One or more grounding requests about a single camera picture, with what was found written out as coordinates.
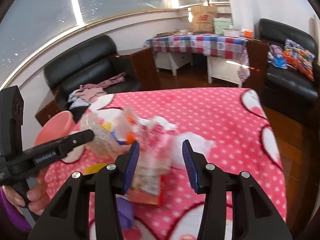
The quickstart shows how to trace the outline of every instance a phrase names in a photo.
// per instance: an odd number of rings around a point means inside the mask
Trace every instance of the polka dot blanket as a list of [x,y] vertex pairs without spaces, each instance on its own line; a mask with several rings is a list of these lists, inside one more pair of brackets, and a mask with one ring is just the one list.
[[[193,88],[119,93],[101,97],[89,111],[110,116],[111,109],[119,111],[129,105],[140,118],[158,115],[176,124],[178,136],[192,133],[204,141],[214,141],[206,154],[207,161],[225,172],[239,174],[246,170],[252,174],[285,220],[285,180],[279,150],[255,91]],[[86,149],[73,163],[52,164],[45,178],[49,196],[56,194],[72,172],[85,173],[93,165],[110,162]],[[135,204],[135,224],[123,232],[126,240],[197,238],[205,196],[194,193],[185,169],[171,168],[164,177],[164,205]],[[228,240],[232,235],[231,194],[227,194],[227,206],[225,239]],[[93,194],[89,228],[90,240],[96,239]]]

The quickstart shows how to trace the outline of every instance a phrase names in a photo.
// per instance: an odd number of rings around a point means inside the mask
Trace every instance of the checkered tablecloth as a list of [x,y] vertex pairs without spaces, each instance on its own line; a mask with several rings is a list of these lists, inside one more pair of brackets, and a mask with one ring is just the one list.
[[145,42],[145,47],[152,47],[155,52],[192,52],[205,56],[240,60],[246,43],[245,38],[194,34],[151,38]]

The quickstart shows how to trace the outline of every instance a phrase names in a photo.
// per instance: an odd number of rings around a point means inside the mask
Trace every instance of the new balance logo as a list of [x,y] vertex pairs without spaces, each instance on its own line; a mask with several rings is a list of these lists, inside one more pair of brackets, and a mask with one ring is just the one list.
[[208,19],[207,15],[199,15],[198,16],[198,21],[205,22],[207,19]]

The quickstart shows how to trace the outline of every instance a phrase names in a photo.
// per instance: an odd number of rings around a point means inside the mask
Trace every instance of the metal screw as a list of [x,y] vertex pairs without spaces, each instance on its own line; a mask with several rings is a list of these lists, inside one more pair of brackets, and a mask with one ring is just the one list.
[[107,165],[107,170],[113,171],[117,166],[114,163]]
[[74,179],[77,179],[77,178],[79,178],[79,177],[81,176],[81,173],[80,173],[79,171],[76,171],[76,172],[72,173],[71,176],[72,176]]
[[213,170],[216,168],[216,166],[214,166],[212,163],[208,163],[208,164],[205,166],[205,168],[206,168],[207,170],[209,170],[209,171],[213,171]]
[[247,179],[250,177],[250,173],[247,171],[243,171],[243,172],[241,172],[241,176]]

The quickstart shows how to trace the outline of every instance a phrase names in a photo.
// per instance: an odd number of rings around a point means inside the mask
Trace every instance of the paper shopping bag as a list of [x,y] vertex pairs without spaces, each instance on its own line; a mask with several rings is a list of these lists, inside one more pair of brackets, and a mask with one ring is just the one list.
[[214,33],[213,22],[217,18],[217,7],[215,5],[196,5],[191,7],[193,33]]

